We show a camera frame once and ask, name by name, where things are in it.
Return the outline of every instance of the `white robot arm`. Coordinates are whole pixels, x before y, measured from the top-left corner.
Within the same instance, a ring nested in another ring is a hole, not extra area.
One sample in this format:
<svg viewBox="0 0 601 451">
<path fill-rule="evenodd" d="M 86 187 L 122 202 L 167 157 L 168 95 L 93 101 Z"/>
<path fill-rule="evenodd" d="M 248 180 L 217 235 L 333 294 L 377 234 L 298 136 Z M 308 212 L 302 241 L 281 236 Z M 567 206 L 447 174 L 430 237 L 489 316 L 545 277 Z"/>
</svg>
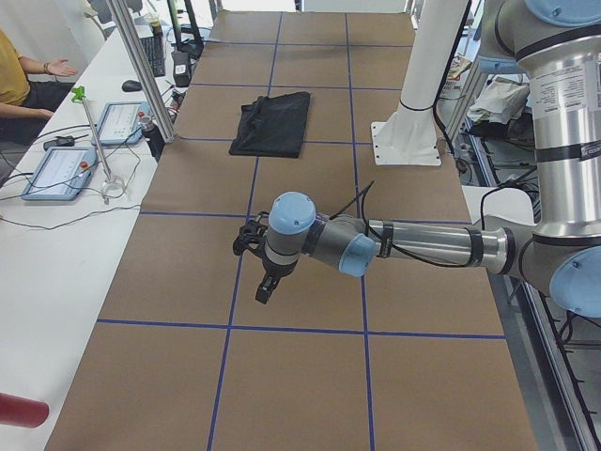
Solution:
<svg viewBox="0 0 601 451">
<path fill-rule="evenodd" d="M 300 254 L 354 276 L 373 257 L 404 257 L 484 266 L 601 317 L 601 0 L 486 0 L 481 54 L 513 57 L 530 76 L 541 221 L 489 217 L 481 230 L 328 218 L 305 195 L 286 193 L 269 226 L 261 215 L 234 243 L 237 255 L 263 260 L 257 300 L 267 301 Z"/>
</svg>

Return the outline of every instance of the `black mouse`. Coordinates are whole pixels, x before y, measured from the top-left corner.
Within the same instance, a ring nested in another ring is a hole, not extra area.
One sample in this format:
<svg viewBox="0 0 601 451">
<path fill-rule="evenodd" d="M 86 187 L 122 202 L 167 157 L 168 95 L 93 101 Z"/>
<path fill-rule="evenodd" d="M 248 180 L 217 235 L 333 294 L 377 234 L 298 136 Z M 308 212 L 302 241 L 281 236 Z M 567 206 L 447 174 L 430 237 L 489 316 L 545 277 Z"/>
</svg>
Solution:
<svg viewBox="0 0 601 451">
<path fill-rule="evenodd" d="M 121 89 L 123 89 L 124 92 L 140 91 L 142 90 L 142 85 L 136 80 L 126 80 L 123 82 L 123 85 L 121 85 Z"/>
</svg>

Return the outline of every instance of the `keyboard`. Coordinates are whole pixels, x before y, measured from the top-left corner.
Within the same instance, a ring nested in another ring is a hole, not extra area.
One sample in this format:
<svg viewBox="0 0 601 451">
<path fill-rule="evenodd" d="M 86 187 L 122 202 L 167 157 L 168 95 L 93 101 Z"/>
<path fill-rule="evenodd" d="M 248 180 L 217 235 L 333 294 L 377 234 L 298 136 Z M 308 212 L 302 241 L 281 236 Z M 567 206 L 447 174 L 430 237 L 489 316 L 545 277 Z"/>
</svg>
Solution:
<svg viewBox="0 0 601 451">
<path fill-rule="evenodd" d="M 152 74 L 155 77 L 163 77 L 165 74 L 165 53 L 162 47 L 162 36 L 148 36 L 140 38 L 140 41 L 148 63 L 152 68 Z"/>
</svg>

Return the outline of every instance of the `blue tablet device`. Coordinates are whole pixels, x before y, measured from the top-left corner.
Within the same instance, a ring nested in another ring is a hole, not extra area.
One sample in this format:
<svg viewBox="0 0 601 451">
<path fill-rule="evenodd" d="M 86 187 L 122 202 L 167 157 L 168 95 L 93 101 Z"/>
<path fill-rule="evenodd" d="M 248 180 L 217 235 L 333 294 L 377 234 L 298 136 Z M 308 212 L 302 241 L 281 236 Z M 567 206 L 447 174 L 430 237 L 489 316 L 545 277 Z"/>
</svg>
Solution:
<svg viewBox="0 0 601 451">
<path fill-rule="evenodd" d="M 150 115 L 147 101 L 118 101 L 104 105 L 98 121 L 98 136 L 103 146 L 135 144 L 142 137 L 138 113 Z"/>
<path fill-rule="evenodd" d="M 49 148 L 21 198 L 72 200 L 87 184 L 95 165 L 95 148 Z"/>
</svg>

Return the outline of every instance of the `red tube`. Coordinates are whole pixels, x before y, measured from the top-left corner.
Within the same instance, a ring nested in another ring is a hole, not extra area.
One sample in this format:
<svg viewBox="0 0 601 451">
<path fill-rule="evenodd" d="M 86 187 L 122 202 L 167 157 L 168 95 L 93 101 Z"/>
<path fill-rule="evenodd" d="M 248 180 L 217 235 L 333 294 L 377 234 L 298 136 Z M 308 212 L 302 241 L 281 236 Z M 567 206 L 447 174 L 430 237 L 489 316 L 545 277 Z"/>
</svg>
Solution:
<svg viewBox="0 0 601 451">
<path fill-rule="evenodd" d="M 0 393 L 0 425 L 37 428 L 46 421 L 49 411 L 45 402 Z"/>
</svg>

